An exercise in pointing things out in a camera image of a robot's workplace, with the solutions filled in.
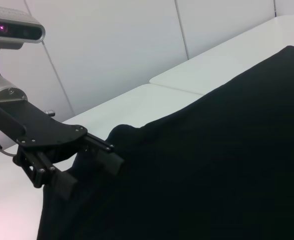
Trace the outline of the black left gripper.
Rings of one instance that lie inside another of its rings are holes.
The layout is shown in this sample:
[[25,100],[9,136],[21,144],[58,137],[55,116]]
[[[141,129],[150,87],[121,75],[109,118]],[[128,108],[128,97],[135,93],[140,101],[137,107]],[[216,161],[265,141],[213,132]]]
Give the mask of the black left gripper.
[[0,131],[20,146],[13,162],[33,186],[48,185],[65,200],[72,197],[77,180],[53,164],[76,154],[82,140],[111,175],[117,176],[124,164],[114,145],[87,133],[83,126],[56,121],[26,100],[0,102]]

